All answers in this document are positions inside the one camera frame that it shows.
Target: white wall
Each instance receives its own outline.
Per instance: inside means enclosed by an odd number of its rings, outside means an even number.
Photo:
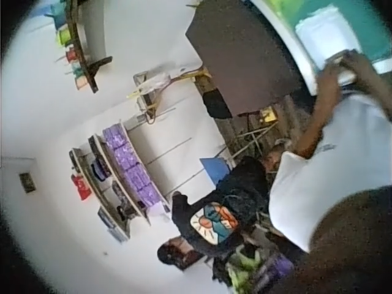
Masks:
[[[184,35],[194,14],[186,4],[90,1],[83,11],[94,16],[85,18],[92,55],[113,56],[98,71],[96,94],[89,86],[77,91],[72,75],[64,75],[69,67],[55,63],[64,48],[55,42],[54,25],[34,30],[50,20],[27,20],[1,64],[2,155],[34,157],[43,142],[124,102],[134,90],[133,75],[169,61],[175,47],[186,47],[175,61],[183,56],[185,62],[200,62]]]
[[[159,189],[166,193],[199,172],[202,166],[198,159],[216,155],[224,141],[191,82],[169,87],[161,106],[162,111],[175,110],[160,116],[152,126],[138,127],[130,135],[145,162],[192,138],[148,166]],[[93,133],[101,134],[102,129],[119,119],[129,119],[132,109],[132,102],[125,102],[45,145],[33,169],[39,181],[36,195],[23,195],[20,187],[16,188],[15,175],[6,174],[7,180],[13,180],[3,197],[10,207],[18,239],[40,272],[47,269],[44,275],[55,287],[69,293],[184,293],[185,288],[187,293],[226,293],[225,287],[212,282],[212,272],[203,264],[183,274],[158,261],[157,248],[178,234],[171,222],[156,217],[149,227],[141,219],[133,220],[131,239],[120,245],[97,216],[96,198],[80,201],[70,180],[68,151],[85,144]],[[180,191],[194,202],[212,189],[203,171]]]

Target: yellow object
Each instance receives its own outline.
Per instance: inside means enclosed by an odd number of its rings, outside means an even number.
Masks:
[[[270,123],[277,120],[277,117],[275,115],[272,106],[262,109],[260,111],[260,114],[262,115],[262,121],[264,123]]]

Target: blue object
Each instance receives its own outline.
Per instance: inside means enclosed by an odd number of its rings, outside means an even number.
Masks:
[[[212,157],[212,158],[200,158],[200,162],[202,163],[204,169],[206,170],[209,178],[216,186],[218,182],[225,177],[230,172],[229,167],[224,161],[223,158],[220,157]]]

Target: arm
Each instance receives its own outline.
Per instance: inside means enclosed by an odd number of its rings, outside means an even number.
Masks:
[[[300,139],[294,152],[302,158],[309,159],[322,137],[322,130],[331,118],[333,110],[341,97],[339,83],[337,81],[338,69],[333,64],[327,64],[317,80],[318,96],[310,123]]]
[[[359,86],[380,104],[385,116],[392,122],[391,86],[375,71],[370,60],[352,50],[343,56],[341,64],[355,73]]]

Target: wooden shelf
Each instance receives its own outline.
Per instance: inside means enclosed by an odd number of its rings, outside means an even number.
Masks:
[[[120,219],[119,214],[114,209],[113,205],[105,198],[103,193],[100,191],[100,188],[95,180],[94,175],[90,171],[88,167],[88,163],[85,157],[81,154],[80,149],[72,148],[71,150],[77,167],[86,181],[87,186],[91,189],[91,191],[96,195],[98,201],[101,204],[102,209],[106,212],[110,220],[117,225],[117,227],[121,230],[121,232],[127,236],[129,239],[129,227],[127,225],[127,220],[124,222]]]
[[[148,175],[148,176],[150,177],[150,179],[151,179],[151,176],[149,175],[146,166],[144,165],[143,161],[141,161],[139,155],[138,155],[137,152],[136,152],[136,149],[135,149],[134,145],[133,145],[132,142],[130,141],[130,138],[129,138],[129,136],[128,136],[128,131],[127,131],[127,129],[125,128],[125,126],[124,126],[124,124],[123,124],[122,121],[120,121],[120,125],[121,125],[121,128],[122,128],[122,131],[123,131],[124,134],[125,134],[125,137],[127,138],[128,143],[131,145],[132,149],[134,150],[134,153],[135,153],[135,156],[136,156],[137,160],[138,160],[139,163],[143,166],[143,168],[145,169],[147,175]],[[154,181],[151,181],[151,184],[153,185],[153,187],[155,188],[155,190],[157,190],[157,192],[158,192],[158,194],[159,194],[159,197],[160,197],[160,199],[163,201],[163,203],[165,204],[165,206],[166,206],[169,210],[171,210],[171,209],[170,209],[169,202],[168,202],[168,201],[165,199],[165,197],[161,194],[161,192],[159,191],[159,189],[158,189],[157,186],[155,185]]]
[[[110,160],[111,156],[109,155],[109,153],[106,149],[106,146],[104,146],[104,144],[101,142],[100,138],[97,135],[93,135],[93,138],[94,138],[94,141],[96,143],[96,146],[98,148],[99,153],[102,155],[104,161],[106,162],[106,165],[108,166],[108,168],[110,170],[111,176],[118,183],[118,186],[120,187],[121,191],[128,198],[128,200],[130,201],[130,204],[135,208],[137,214],[139,216],[141,216],[142,218],[144,218],[149,225],[151,225],[148,220],[148,217],[145,213],[145,208],[143,209],[139,206],[139,204],[137,203],[135,198],[133,198],[131,196],[134,194],[129,192],[130,189],[126,189],[127,185],[123,185],[123,180],[118,172],[117,164],[115,162],[112,162],[112,160]]]
[[[71,42],[73,44],[75,54],[79,60],[80,67],[86,76],[87,82],[89,83],[92,92],[96,93],[98,91],[98,86],[95,81],[95,75],[101,66],[104,66],[110,63],[113,60],[112,56],[103,58],[98,60],[90,65],[88,65],[85,55],[83,53],[83,48],[80,43],[78,28],[77,28],[77,20],[78,20],[78,10],[79,5],[86,2],[86,0],[67,0],[66,3],[66,18],[69,33],[71,36]]]

